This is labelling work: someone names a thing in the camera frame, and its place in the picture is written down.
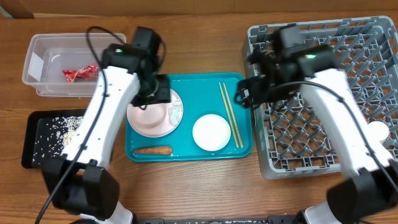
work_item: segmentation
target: plastic tray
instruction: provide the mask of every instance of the plastic tray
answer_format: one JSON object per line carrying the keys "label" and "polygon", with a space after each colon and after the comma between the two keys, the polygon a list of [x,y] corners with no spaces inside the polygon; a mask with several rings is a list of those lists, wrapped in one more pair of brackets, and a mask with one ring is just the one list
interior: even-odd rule
{"label": "plastic tray", "polygon": [[[126,41],[124,34],[116,34]],[[117,40],[109,34],[90,34],[98,55]],[[26,53],[22,81],[40,96],[92,96],[97,80],[68,83],[62,70],[80,70],[95,63],[85,34],[36,34]]]}
{"label": "plastic tray", "polygon": [[[252,26],[242,49],[246,58],[253,49],[272,50],[270,34],[287,24]],[[332,47],[360,110],[368,122],[382,121],[391,130],[383,144],[398,158],[397,31],[385,16],[332,21],[298,22],[305,43]],[[257,76],[245,62],[247,77]],[[261,173],[268,179],[314,176],[340,171],[338,158],[322,124],[300,95],[281,112],[263,104],[254,112],[257,153]]]}
{"label": "plastic tray", "polygon": [[[238,81],[244,77],[238,73],[207,73],[169,75],[171,89],[181,97],[184,114],[179,126],[161,138],[148,138],[135,132],[127,122],[126,154],[136,162],[192,161],[204,159],[231,159],[247,156],[253,149],[253,135],[250,110],[233,103]],[[243,148],[237,148],[233,135],[221,150],[208,152],[199,148],[192,137],[195,121],[206,114],[218,114],[228,121],[224,101],[218,83],[224,82],[235,112]],[[154,146],[170,146],[171,155],[135,154],[135,149]]]}
{"label": "plastic tray", "polygon": [[[25,143],[24,150],[22,152],[21,164],[26,169],[40,168],[43,167],[50,157],[49,145],[52,144],[56,146],[57,139],[51,138],[51,135],[55,134],[57,131],[62,131],[61,129],[49,130],[53,124],[51,120],[56,117],[71,117],[71,116],[83,116],[86,109],[74,109],[74,110],[52,110],[52,111],[35,111],[31,113],[27,119],[26,133],[25,133]],[[43,139],[40,144],[35,144],[38,140]],[[56,150],[61,151],[62,148],[57,145]],[[33,154],[38,153],[36,160],[33,162]]]}

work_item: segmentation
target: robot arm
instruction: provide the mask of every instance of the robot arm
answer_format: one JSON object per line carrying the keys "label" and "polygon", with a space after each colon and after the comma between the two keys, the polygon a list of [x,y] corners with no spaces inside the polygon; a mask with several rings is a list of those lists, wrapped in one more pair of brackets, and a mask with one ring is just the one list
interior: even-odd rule
{"label": "robot arm", "polygon": [[[368,124],[354,101],[345,72],[331,68],[315,73],[315,77],[309,78],[308,81],[324,85],[345,99],[380,163],[384,167],[389,166],[389,160],[393,157],[373,135],[369,134]],[[343,104],[335,96],[315,86],[302,85],[300,92],[322,121],[322,126],[340,158],[343,176],[346,179],[355,177],[359,175],[359,170],[362,168],[368,171],[377,170],[377,164],[372,157],[368,156],[369,151]]]}
{"label": "robot arm", "polygon": [[[248,60],[259,67],[262,75],[240,81],[234,96],[241,106],[255,108],[262,103],[287,100],[291,91],[300,89],[335,147],[346,181],[327,192],[327,201],[301,211],[297,223],[353,223],[395,206],[398,202],[397,162],[369,133],[346,74],[338,70],[333,52],[327,45],[308,48],[299,35],[300,30],[294,24],[282,27],[272,36],[274,52],[255,51],[249,56]],[[312,85],[315,83],[337,93],[348,108],[335,95]],[[365,140],[374,151],[374,157],[365,146]]]}
{"label": "robot arm", "polygon": [[[72,170],[56,191],[52,202],[69,213],[95,220],[97,223],[130,224],[134,215],[119,200],[119,183],[107,171],[113,143],[129,103],[145,106],[170,102],[170,83],[166,75],[158,75],[162,60],[157,56],[162,40],[153,30],[138,27],[132,44],[111,44],[102,55],[103,74],[99,74],[95,93],[80,127],[60,157],[50,158],[43,168],[49,192]],[[94,123],[104,95],[103,109]],[[91,132],[76,163],[80,144]]]}

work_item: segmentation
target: red wrapper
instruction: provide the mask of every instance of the red wrapper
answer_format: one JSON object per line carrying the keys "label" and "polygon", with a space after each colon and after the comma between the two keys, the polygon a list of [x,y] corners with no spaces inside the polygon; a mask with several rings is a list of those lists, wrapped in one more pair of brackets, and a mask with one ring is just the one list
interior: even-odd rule
{"label": "red wrapper", "polygon": [[78,70],[62,70],[68,83],[72,83],[76,78],[84,78],[85,80],[91,80],[97,78],[97,65],[92,64],[85,68]]}

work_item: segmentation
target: chopsticks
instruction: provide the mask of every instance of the chopsticks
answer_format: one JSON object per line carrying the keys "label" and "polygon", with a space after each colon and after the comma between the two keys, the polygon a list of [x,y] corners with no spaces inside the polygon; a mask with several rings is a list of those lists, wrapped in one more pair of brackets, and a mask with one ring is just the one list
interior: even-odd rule
{"label": "chopsticks", "polygon": [[225,83],[223,83],[223,85],[224,85],[224,89],[225,89],[225,93],[226,93],[226,99],[228,100],[229,107],[231,108],[232,119],[234,120],[234,123],[235,123],[236,134],[238,135],[238,139],[239,139],[239,143],[241,144],[241,147],[243,147],[241,133],[239,132],[238,124],[236,123],[234,109],[232,108],[231,101],[229,100],[228,90],[226,89]]}
{"label": "chopsticks", "polygon": [[[236,145],[236,147],[239,147],[238,140],[236,139],[236,135],[235,135],[234,126],[233,126],[233,124],[232,124],[231,116],[229,115],[229,109],[228,109],[228,106],[227,106],[227,104],[226,104],[226,100],[225,100],[225,96],[224,96],[224,91],[223,91],[223,88],[221,87],[221,83],[219,82],[218,84],[219,84],[219,86],[220,86],[221,95],[223,96],[223,101],[224,101],[224,105],[225,105],[225,110],[226,110],[226,114],[228,115],[229,124],[231,125],[232,133],[233,133],[234,140],[235,140],[235,145]],[[239,132],[238,125],[236,124],[235,114],[234,114],[234,110],[233,110],[232,105],[231,105],[231,101],[229,100],[228,91],[227,91],[227,89],[226,89],[226,87],[225,87],[225,83],[223,83],[223,85],[224,85],[226,97],[227,97],[227,99],[228,99],[229,107],[231,108],[232,118],[233,118],[233,121],[234,121],[234,123],[235,123],[236,134],[238,135],[238,139],[239,139],[239,143],[240,143],[241,147],[243,147],[243,143],[242,143],[242,139],[241,139],[241,134],[240,134],[240,132]]]}

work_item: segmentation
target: wooden table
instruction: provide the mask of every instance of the wooden table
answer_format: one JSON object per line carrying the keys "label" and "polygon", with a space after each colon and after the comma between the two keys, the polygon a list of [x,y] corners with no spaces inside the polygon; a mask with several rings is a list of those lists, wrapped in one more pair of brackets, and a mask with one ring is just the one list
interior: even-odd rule
{"label": "wooden table", "polygon": [[[0,22],[0,223],[33,223],[49,193],[37,169],[24,169],[21,154],[27,117],[33,111],[86,108],[87,98],[47,98],[21,81],[30,39],[35,34],[84,32],[103,26],[129,40],[137,26],[155,29],[166,41],[165,73],[244,73],[241,47],[258,24],[386,15],[397,11],[227,14],[217,16],[94,17]],[[125,121],[116,138],[110,172],[121,186],[120,201],[139,218],[244,218],[296,214],[320,203],[340,174],[267,180],[256,148],[244,159],[138,164],[124,153]],[[42,223],[78,217],[52,205]],[[397,210],[368,218],[397,223]]]}

